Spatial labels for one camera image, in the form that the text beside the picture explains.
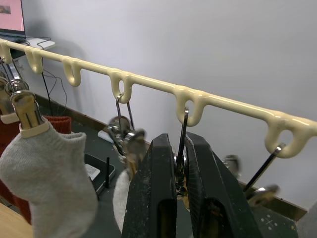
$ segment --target laptop screen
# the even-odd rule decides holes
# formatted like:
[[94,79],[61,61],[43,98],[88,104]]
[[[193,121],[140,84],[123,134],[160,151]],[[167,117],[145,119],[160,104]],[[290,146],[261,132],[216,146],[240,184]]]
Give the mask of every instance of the laptop screen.
[[0,33],[25,35],[21,0],[0,0]]

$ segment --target cream plastic hanger rack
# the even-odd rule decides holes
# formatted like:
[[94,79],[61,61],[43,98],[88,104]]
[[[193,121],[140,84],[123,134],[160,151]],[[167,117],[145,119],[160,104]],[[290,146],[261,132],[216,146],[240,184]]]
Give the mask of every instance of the cream plastic hanger rack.
[[304,148],[305,144],[311,137],[317,136],[317,122],[309,119],[291,116],[283,112],[234,101],[206,93],[204,91],[147,78],[122,71],[120,69],[102,66],[69,56],[62,56],[0,39],[0,57],[3,58],[3,61],[7,64],[12,63],[10,48],[24,51],[30,67],[33,72],[37,74],[41,74],[43,71],[42,58],[62,62],[66,78],[74,87],[78,87],[80,85],[80,70],[82,68],[108,75],[111,80],[111,88],[115,98],[121,93],[119,89],[119,82],[122,80],[124,83],[124,95],[120,100],[121,103],[127,103],[130,101],[133,84],[139,84],[174,94],[176,97],[177,117],[181,123],[184,119],[185,104],[188,100],[191,100],[194,103],[194,113],[188,118],[188,126],[195,126],[199,123],[203,110],[207,105],[212,105],[235,113],[264,120],[268,125],[268,133],[265,137],[265,146],[270,153],[272,153],[278,146],[280,133],[284,130],[290,130],[293,132],[293,141],[278,154],[278,157],[280,158],[291,158],[296,156]]

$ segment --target black clamp jaw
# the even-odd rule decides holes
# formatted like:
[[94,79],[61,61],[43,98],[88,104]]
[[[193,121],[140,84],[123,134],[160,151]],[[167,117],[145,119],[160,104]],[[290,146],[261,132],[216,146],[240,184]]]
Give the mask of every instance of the black clamp jaw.
[[[184,177],[195,238],[262,238],[235,176],[206,140],[186,133]],[[175,238],[177,189],[167,134],[155,138],[132,179],[122,238]]]

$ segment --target wooden floor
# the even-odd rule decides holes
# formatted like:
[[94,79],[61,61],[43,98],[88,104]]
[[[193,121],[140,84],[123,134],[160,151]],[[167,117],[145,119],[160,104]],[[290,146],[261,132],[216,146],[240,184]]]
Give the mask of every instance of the wooden floor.
[[3,238],[32,238],[32,227],[24,218],[0,203],[0,233]]

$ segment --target red cloth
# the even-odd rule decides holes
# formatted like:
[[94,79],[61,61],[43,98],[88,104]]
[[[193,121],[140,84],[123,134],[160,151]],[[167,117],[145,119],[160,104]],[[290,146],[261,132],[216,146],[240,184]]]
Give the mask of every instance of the red cloth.
[[[71,118],[70,117],[50,117],[45,116],[47,120],[52,124],[55,130],[62,134],[71,133]],[[17,136],[19,133],[19,122],[12,124],[4,124],[0,120],[0,156],[7,147],[7,145]],[[25,201],[17,196],[14,196],[5,184],[0,180],[0,196],[7,200],[12,205],[19,208],[22,216],[26,221],[31,223],[31,213],[29,202]]]

